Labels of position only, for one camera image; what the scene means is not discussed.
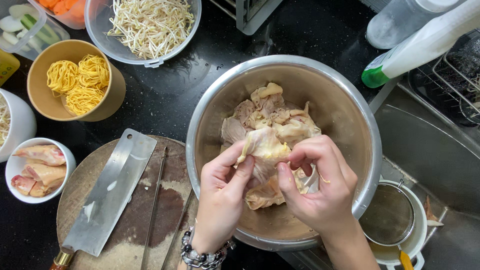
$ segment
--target knife handle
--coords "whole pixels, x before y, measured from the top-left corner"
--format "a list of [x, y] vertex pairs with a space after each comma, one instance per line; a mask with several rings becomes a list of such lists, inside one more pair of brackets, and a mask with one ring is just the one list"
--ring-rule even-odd
[[60, 250], [59, 254], [53, 259], [50, 270], [66, 270], [72, 260], [73, 254], [64, 253]]

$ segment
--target stainless steel sink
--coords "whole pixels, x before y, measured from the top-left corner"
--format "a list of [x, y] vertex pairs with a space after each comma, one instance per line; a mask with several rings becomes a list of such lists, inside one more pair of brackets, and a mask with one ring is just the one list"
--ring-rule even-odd
[[[382, 176], [403, 179], [422, 202], [429, 195], [444, 224], [428, 229], [423, 269], [480, 269], [480, 130], [456, 126], [405, 81], [385, 97], [375, 113]], [[333, 269], [323, 247], [280, 255], [296, 269]]]

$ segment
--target cleaver blade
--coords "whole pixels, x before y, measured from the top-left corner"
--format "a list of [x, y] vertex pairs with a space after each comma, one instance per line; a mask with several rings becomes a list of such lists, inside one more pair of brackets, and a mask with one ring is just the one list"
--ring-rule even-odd
[[126, 129], [108, 159], [63, 248], [98, 257], [155, 149], [156, 140]]

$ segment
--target white pot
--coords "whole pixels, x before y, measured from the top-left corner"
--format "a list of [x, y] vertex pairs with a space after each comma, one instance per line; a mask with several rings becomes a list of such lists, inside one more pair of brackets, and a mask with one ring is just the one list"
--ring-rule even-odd
[[17, 146], [35, 136], [36, 121], [32, 109], [25, 101], [2, 88], [0, 94], [7, 101], [10, 110], [10, 130], [0, 148], [0, 162], [4, 162]]
[[[379, 184], [380, 183], [398, 185], [398, 183], [389, 180], [380, 180]], [[417, 263], [413, 266], [413, 269], [420, 270], [425, 263], [420, 249], [427, 237], [427, 215], [423, 209], [423, 204], [417, 196], [405, 186], [402, 186], [401, 189], [412, 202], [413, 210], [415, 212], [415, 223], [413, 225], [412, 234], [401, 243], [400, 246], [402, 247], [402, 250], [408, 254], [410, 259], [417, 257]], [[394, 270], [396, 265], [401, 265], [401, 262], [398, 259], [399, 251], [397, 246], [381, 246], [375, 243], [370, 243], [370, 247], [372, 248], [372, 252], [377, 259], [377, 262], [386, 265], [387, 269]]]

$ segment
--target white ceramic bowl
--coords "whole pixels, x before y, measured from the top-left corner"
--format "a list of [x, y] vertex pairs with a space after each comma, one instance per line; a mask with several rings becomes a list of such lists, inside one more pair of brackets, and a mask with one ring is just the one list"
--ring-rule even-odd
[[[398, 183], [389, 180], [380, 180], [379, 184], [381, 183], [398, 185]], [[420, 250], [427, 237], [427, 215], [423, 209], [422, 202], [420, 202], [417, 196], [404, 185], [401, 189], [412, 202], [415, 211], [415, 221], [413, 223], [412, 234], [401, 243], [400, 246], [402, 247], [402, 250], [408, 254], [410, 259], [413, 259], [415, 256], [417, 257], [417, 263], [414, 265], [413, 269], [420, 270], [424, 264], [424, 259]], [[380, 246], [371, 243], [370, 247], [372, 248], [372, 252], [377, 259], [377, 262], [385, 264], [387, 269], [394, 270], [395, 266], [401, 264], [398, 259], [399, 251], [397, 246]]]
[[10, 130], [0, 148], [0, 162], [7, 161], [13, 150], [36, 133], [35, 115], [28, 104], [16, 95], [0, 88], [10, 110]]
[[60, 194], [62, 192], [65, 184], [67, 183], [68, 178], [70, 177], [72, 172], [77, 167], [75, 157], [73, 157], [72, 152], [70, 152], [70, 150], [66, 146], [64, 146], [63, 144], [61, 144], [57, 141], [47, 139], [47, 138], [33, 138], [33, 139], [30, 139], [30, 140], [27, 140], [27, 141], [21, 143], [13, 151], [13, 153], [15, 153], [20, 148], [37, 146], [37, 145], [56, 145], [56, 146], [58, 146], [60, 148], [60, 150], [62, 151], [62, 153], [64, 154], [65, 160], [67, 161], [66, 162], [66, 164], [67, 164], [67, 175], [65, 176], [65, 179], [63, 180], [63, 183], [61, 184], [61, 186], [59, 188], [57, 188], [56, 190], [54, 190], [52, 193], [46, 195], [45, 197], [37, 198], [37, 197], [32, 197], [30, 195], [23, 195], [20, 192], [18, 192], [18, 190], [16, 190], [15, 187], [13, 187], [11, 185], [11, 181], [12, 181], [12, 178], [14, 176], [20, 174], [22, 172], [22, 170], [24, 169], [24, 165], [26, 164], [26, 158], [10, 156], [10, 158], [8, 158], [7, 167], [5, 169], [5, 180], [7, 182], [7, 186], [10, 189], [10, 192], [15, 197], [17, 197], [17, 199], [19, 199], [21, 201], [24, 201], [26, 203], [42, 203], [42, 202], [48, 201], [48, 200], [52, 199], [53, 197], [57, 196], [58, 194]]

